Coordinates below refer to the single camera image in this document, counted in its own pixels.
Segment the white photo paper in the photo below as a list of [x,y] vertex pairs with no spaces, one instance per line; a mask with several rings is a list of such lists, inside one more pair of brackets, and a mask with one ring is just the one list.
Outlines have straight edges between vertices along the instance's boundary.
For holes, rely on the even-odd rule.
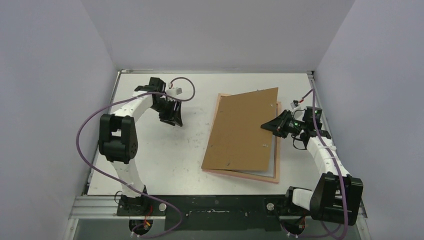
[[246,174],[252,174],[262,177],[274,177],[275,172],[275,155],[276,155],[276,142],[277,138],[274,136],[272,138],[272,145],[270,149],[270,159],[268,161],[268,169],[266,171],[259,171],[259,170],[237,170],[240,173],[246,173]]

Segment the brown frame backing board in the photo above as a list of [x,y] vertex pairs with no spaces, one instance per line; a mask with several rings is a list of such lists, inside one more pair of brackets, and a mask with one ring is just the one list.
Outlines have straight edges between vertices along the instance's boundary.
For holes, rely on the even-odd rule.
[[278,88],[222,96],[201,168],[267,171],[273,134],[261,126],[277,116]]

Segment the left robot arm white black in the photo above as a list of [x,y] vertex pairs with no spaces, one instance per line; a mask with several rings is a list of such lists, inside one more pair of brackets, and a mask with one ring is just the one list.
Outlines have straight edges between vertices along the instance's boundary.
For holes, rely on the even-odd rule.
[[183,125],[182,102],[175,98],[182,94],[180,87],[151,77],[147,85],[134,89],[131,100],[112,114],[103,114],[99,120],[98,148],[101,155],[114,167],[121,181],[122,195],[119,206],[123,210],[144,215],[151,206],[146,185],[142,182],[135,157],[139,149],[136,122],[148,109],[158,113],[160,122]]

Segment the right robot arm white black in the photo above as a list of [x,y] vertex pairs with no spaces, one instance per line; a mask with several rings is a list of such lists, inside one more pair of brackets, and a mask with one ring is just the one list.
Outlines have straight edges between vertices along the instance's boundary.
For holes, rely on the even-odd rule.
[[319,173],[313,190],[288,188],[282,201],[284,211],[294,215],[304,209],[314,220],[353,226],[358,218],[364,185],[343,166],[330,133],[322,129],[322,113],[321,108],[308,106],[298,120],[294,111],[284,110],[260,127],[276,137],[292,136],[295,141],[301,141]]

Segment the light wooden picture frame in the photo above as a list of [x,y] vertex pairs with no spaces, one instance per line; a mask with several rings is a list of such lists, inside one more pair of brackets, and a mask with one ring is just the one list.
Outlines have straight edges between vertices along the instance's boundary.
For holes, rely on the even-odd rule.
[[[224,94],[224,93],[218,94],[213,122],[214,122],[214,119],[215,119],[216,111],[218,109],[219,100],[223,96],[230,96],[230,94]],[[276,102],[276,106],[277,106],[277,110],[276,110],[276,117],[277,117],[279,114],[281,114],[282,107],[281,107],[281,103],[279,101]],[[209,172],[209,173],[214,173],[214,174],[221,174],[221,175],[226,175],[226,176],[230,176],[230,177],[244,178],[244,179],[249,179],[249,180],[256,180],[256,181],[262,181],[262,182],[267,182],[267,183],[272,183],[272,184],[278,184],[280,182],[280,149],[281,149],[281,146],[280,146],[280,139],[278,137],[276,137],[276,138],[277,138],[277,141],[276,141],[276,150],[275,150],[274,177],[253,175],[253,174],[249,174],[249,173],[238,172],[237,170],[202,169],[202,166],[201,166],[201,169],[204,172]]]

